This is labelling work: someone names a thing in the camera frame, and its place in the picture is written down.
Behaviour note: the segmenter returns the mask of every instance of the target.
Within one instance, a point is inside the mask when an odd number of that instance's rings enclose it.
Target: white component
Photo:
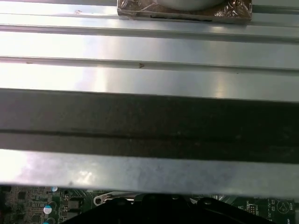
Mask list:
[[[46,215],[50,214],[50,213],[52,212],[52,208],[51,208],[51,206],[46,205],[46,206],[44,207],[44,209],[43,209],[43,212],[44,212]]]
[[[154,2],[176,10],[195,11],[218,5],[223,0],[154,0]]]

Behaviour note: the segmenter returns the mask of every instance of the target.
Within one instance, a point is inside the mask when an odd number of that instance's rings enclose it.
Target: metal frame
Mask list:
[[[283,3],[239,26],[0,2],[0,182],[298,196],[299,7]]]

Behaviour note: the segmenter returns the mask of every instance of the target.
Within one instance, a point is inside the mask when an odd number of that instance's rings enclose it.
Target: black component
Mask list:
[[[68,212],[73,212],[73,213],[80,214],[81,213],[81,209],[70,209]]]
[[[81,211],[79,208],[81,208],[81,206],[83,205],[83,202],[84,202],[83,197],[72,197],[68,201],[68,207],[69,207],[70,210],[79,210],[79,211]]]
[[[18,193],[18,199],[20,199],[20,200],[24,200],[25,196],[26,196],[26,192],[21,191],[21,192]]]
[[[22,220],[25,217],[24,213],[20,213],[16,215],[16,220]]]
[[[298,164],[298,103],[1,89],[0,105],[0,148]]]
[[[212,198],[192,204],[181,196],[147,194],[133,204],[116,198],[64,224],[272,224],[272,222]]]
[[[68,211],[68,212],[66,212],[66,219],[74,218],[74,217],[78,216],[79,214],[80,214],[79,212]]]

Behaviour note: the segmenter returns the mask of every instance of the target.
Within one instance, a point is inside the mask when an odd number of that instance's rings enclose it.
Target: green circuit board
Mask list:
[[[86,212],[96,205],[93,199],[102,190],[58,187],[0,186],[0,224],[59,224]],[[206,197],[192,196],[194,199]],[[295,224],[292,199],[249,198],[210,195],[276,224]]]

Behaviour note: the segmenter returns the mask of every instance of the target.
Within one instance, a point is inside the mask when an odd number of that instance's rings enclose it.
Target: groove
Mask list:
[[[0,31],[26,32],[43,34],[70,34],[70,35],[102,35],[102,36],[127,36],[167,39],[188,39],[203,41],[225,41],[246,43],[272,43],[272,44],[299,44],[299,37],[258,36],[258,35],[229,35],[191,32],[172,32],[158,30],[131,30],[108,28],[71,28],[71,27],[39,27],[39,26],[10,26],[0,25]]]
[[[108,67],[118,69],[147,69],[147,70],[174,70],[174,71],[221,71],[221,72],[263,72],[270,75],[298,76],[297,69],[262,68],[249,66],[221,66],[211,64],[191,63],[163,63],[148,61],[125,60],[93,60],[75,58],[34,58],[0,56],[0,63],[21,63],[36,65],[76,66],[76,67]]]
[[[189,136],[183,134],[155,134],[155,133],[107,133],[105,131],[100,130],[92,130],[92,129],[69,129],[67,131],[62,130],[21,130],[21,129],[0,129],[0,135],[2,134],[21,134],[21,135],[41,135],[41,136],[52,136],[52,137],[78,137],[78,138],[96,138],[96,139],[119,139],[119,140],[160,140],[160,141],[170,141],[170,140],[184,140],[184,141],[201,141],[205,142],[214,142],[217,144],[244,144],[251,145],[252,148],[255,147],[267,147],[271,145],[271,143],[264,144],[256,144],[253,140],[236,140],[236,138],[219,138],[209,136]],[[288,145],[283,143],[276,142],[275,146],[271,147],[296,147],[299,149],[299,144],[289,143]]]
[[[17,135],[19,141],[11,141]],[[23,151],[59,152],[110,156],[153,157],[168,159],[280,162],[298,164],[298,146],[255,144],[236,141],[205,141],[189,138],[146,136],[88,135],[62,132],[0,132],[1,147]],[[47,142],[44,147],[36,141]],[[75,146],[66,146],[67,142]]]

